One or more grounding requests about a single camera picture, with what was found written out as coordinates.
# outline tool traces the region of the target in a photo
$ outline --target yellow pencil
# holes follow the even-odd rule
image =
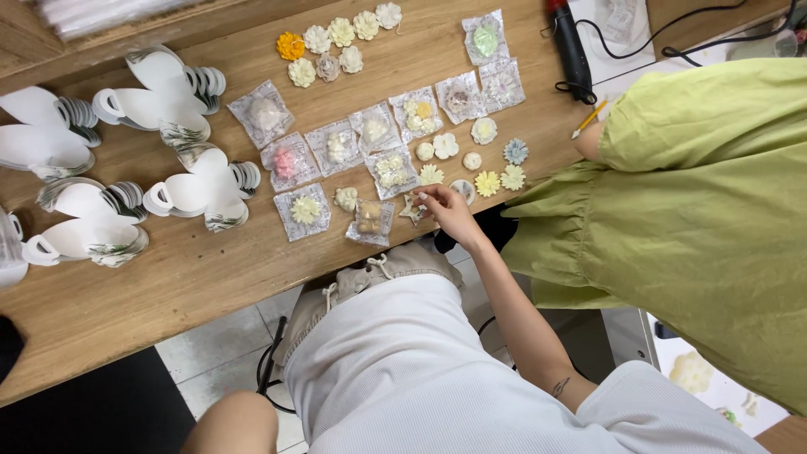
[[[586,126],[588,126],[588,124],[589,124],[589,123],[591,123],[591,122],[592,122],[592,120],[594,120],[594,117],[596,117],[596,116],[597,116],[597,114],[598,114],[598,113],[600,113],[600,111],[601,111],[601,110],[603,110],[603,107],[605,107],[605,104],[608,104],[608,100],[607,100],[607,99],[606,99],[605,101],[603,101],[603,102],[602,102],[602,104],[600,104],[599,106],[597,106],[597,108],[596,108],[596,109],[594,109],[594,112],[592,112],[592,114],[588,116],[588,118],[587,118],[587,119],[586,119],[586,120],[585,120],[585,121],[584,121],[584,122],[583,122],[583,123],[582,123],[582,124],[581,124],[581,125],[580,125],[580,126],[577,128],[577,130],[576,130],[576,131],[574,131],[574,132],[571,134],[571,139],[572,139],[572,140],[576,139],[576,138],[577,138],[577,136],[579,136],[579,135],[580,135],[580,131],[583,131],[583,130],[586,128]]]

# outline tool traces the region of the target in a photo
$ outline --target green dress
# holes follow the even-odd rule
[[[741,385],[807,414],[807,58],[647,74],[604,164],[514,199],[502,256],[537,307],[642,308]]]

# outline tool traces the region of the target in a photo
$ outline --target wrist tattoo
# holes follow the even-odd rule
[[[569,383],[570,379],[571,377],[568,376],[563,380],[559,381],[558,384],[555,385],[554,388],[552,388],[552,397],[557,398],[558,396],[560,396],[561,393],[563,393],[563,388],[566,387],[566,383]]]

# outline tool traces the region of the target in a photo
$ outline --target beige pants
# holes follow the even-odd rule
[[[416,242],[392,248],[380,259],[367,259],[363,268],[346,268],[337,273],[336,282],[326,288],[303,292],[297,300],[283,340],[272,356],[278,366],[285,366],[299,344],[328,314],[331,308],[375,285],[408,275],[435,274],[462,288],[462,275],[443,254],[429,252]]]

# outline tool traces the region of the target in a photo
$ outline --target green soap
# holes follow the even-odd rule
[[[493,52],[499,47],[499,37],[496,35],[495,28],[490,25],[477,27],[474,32],[474,45],[483,57],[493,55]]]

